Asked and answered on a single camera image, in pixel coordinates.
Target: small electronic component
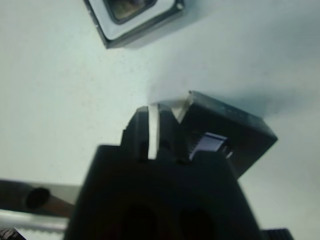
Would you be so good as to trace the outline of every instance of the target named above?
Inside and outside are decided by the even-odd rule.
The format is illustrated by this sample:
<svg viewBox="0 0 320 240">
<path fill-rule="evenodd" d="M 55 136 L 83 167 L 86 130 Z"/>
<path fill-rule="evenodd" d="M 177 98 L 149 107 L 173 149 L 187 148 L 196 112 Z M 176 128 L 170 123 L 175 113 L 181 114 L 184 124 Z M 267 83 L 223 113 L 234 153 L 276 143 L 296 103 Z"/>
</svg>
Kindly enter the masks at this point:
<svg viewBox="0 0 320 240">
<path fill-rule="evenodd" d="M 106 48 L 121 47 L 179 16 L 183 0 L 84 0 Z"/>
</svg>

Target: white plastic piece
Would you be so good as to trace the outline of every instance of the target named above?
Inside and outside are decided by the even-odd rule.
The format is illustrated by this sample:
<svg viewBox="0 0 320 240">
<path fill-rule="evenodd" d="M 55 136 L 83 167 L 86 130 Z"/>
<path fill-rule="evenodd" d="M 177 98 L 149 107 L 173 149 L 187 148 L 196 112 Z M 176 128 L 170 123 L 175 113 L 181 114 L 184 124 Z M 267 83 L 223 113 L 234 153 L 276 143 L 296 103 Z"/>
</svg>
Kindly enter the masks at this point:
<svg viewBox="0 0 320 240">
<path fill-rule="evenodd" d="M 123 24 L 116 24 L 111 19 L 104 0 L 89 0 L 89 2 L 105 37 L 109 40 L 115 40 L 121 37 L 150 19 L 170 10 L 175 4 L 175 0 L 157 0 L 152 7 L 129 21 Z"/>
</svg>

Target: black plastic part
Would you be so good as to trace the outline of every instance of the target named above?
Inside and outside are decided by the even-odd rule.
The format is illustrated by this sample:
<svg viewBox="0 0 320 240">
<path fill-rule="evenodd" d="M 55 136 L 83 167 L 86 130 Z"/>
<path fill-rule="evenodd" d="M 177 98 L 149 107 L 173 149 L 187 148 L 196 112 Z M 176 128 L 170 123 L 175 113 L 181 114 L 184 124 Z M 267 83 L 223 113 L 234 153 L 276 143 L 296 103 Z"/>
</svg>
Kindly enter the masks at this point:
<svg viewBox="0 0 320 240">
<path fill-rule="evenodd" d="M 156 159 L 139 161 L 127 145 L 145 134 L 138 110 L 121 146 L 98 148 L 64 239 L 262 240 L 229 161 L 209 151 L 185 160 L 181 126 L 169 107 L 158 111 Z"/>
<path fill-rule="evenodd" d="M 148 159 L 149 111 L 147 106 L 136 110 L 128 126 L 122 133 L 121 146 L 127 149 L 134 159 Z"/>
<path fill-rule="evenodd" d="M 180 163 L 188 163 L 189 154 L 184 130 L 170 107 L 158 105 L 157 149 L 167 149 Z"/>
<path fill-rule="evenodd" d="M 237 177 L 248 170 L 276 141 L 262 118 L 191 91 L 178 121 L 191 140 L 205 133 L 224 136 L 232 147 L 230 157 Z"/>
<path fill-rule="evenodd" d="M 164 12 L 163 14 L 155 16 L 154 18 L 136 27 L 135 29 L 125 33 L 119 38 L 115 40 L 110 40 L 105 36 L 103 30 L 101 29 L 100 23 L 95 15 L 93 8 L 91 7 L 89 0 L 83 0 L 83 1 L 99 33 L 99 36 L 104 46 L 107 49 L 123 47 L 133 42 L 134 40 L 141 38 L 142 36 L 161 27 L 162 25 L 174 20 L 175 18 L 182 16 L 184 14 L 184 6 L 185 6 L 184 0 L 175 0 L 175 4 L 172 6 L 170 10 Z M 178 8 L 177 7 L 178 5 L 182 5 L 183 9 Z"/>
<path fill-rule="evenodd" d="M 262 233 L 265 240 L 294 240 L 290 231 L 286 228 L 263 230 Z"/>
</svg>

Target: black hole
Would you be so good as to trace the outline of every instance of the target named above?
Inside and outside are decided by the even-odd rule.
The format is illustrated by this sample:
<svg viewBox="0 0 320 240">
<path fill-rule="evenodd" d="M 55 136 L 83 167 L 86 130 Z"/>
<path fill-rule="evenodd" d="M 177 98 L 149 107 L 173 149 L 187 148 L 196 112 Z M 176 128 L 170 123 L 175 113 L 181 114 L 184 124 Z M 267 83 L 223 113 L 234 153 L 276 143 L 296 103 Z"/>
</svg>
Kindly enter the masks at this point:
<svg viewBox="0 0 320 240">
<path fill-rule="evenodd" d="M 182 211 L 180 228 L 185 240 L 214 240 L 214 222 L 204 210 Z"/>
<path fill-rule="evenodd" d="M 123 240 L 152 240 L 157 235 L 158 220 L 145 205 L 132 205 L 122 219 Z"/>
<path fill-rule="evenodd" d="M 39 187 L 33 189 L 25 200 L 25 207 L 27 209 L 37 209 L 45 205 L 50 198 L 50 191 L 48 189 Z"/>
</svg>

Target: white table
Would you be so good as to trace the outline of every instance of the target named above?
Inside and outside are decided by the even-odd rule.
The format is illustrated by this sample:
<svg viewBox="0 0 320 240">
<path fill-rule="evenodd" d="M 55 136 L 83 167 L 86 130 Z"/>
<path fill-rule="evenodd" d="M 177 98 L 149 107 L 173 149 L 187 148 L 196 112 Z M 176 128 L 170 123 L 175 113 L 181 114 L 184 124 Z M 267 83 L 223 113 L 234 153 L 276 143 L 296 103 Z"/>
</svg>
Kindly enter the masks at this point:
<svg viewBox="0 0 320 240">
<path fill-rule="evenodd" d="M 240 179 L 261 227 L 320 234 L 320 1 L 188 0 L 106 50 L 80 0 L 0 2 L 0 177 L 82 184 L 137 107 L 188 90 L 264 116 L 279 137 Z"/>
</svg>

